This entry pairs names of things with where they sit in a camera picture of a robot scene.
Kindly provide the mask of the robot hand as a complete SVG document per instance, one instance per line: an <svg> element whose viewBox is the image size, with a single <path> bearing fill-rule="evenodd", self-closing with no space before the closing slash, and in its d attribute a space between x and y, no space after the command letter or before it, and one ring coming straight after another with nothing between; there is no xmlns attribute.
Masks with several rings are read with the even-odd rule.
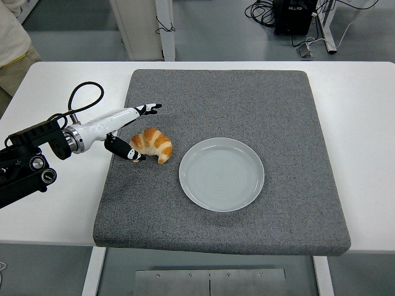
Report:
<svg viewBox="0 0 395 296"><path fill-rule="evenodd" d="M161 104L146 104L137 107L123 108L91 120L84 125L72 125L75 130L75 141L77 144L76 154L90 149L93 142L105 142L106 149L113 154L127 160L144 160L141 155L125 141L115 137L113 132L129 125L142 115L156 114Z"/></svg>

